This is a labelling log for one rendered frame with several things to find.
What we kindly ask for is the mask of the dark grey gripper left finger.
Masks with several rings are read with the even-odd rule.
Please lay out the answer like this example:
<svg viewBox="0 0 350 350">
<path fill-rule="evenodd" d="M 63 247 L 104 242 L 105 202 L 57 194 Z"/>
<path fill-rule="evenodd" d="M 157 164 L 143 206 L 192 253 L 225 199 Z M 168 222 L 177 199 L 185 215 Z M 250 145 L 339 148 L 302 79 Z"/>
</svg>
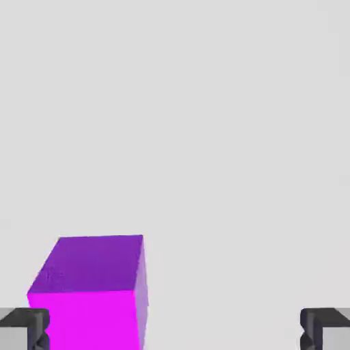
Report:
<svg viewBox="0 0 350 350">
<path fill-rule="evenodd" d="M 43 308 L 0 308 L 0 350 L 50 350 Z"/>
</svg>

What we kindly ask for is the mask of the small magenta cube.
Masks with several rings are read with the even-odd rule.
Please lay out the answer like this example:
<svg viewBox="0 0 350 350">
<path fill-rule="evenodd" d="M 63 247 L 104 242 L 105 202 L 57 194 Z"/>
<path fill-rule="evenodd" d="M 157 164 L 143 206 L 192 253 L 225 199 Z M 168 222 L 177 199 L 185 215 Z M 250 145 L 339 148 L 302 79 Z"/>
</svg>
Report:
<svg viewBox="0 0 350 350">
<path fill-rule="evenodd" d="M 142 235 L 61 237 L 27 292 L 50 314 L 50 350 L 144 350 Z"/>
</svg>

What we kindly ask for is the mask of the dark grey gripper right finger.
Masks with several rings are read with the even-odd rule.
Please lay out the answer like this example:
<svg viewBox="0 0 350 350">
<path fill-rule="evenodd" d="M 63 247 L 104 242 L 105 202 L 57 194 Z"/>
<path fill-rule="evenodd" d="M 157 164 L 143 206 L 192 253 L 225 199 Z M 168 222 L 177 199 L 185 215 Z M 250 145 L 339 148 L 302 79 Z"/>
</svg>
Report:
<svg viewBox="0 0 350 350">
<path fill-rule="evenodd" d="M 350 308 L 303 308 L 300 350 L 350 350 Z"/>
</svg>

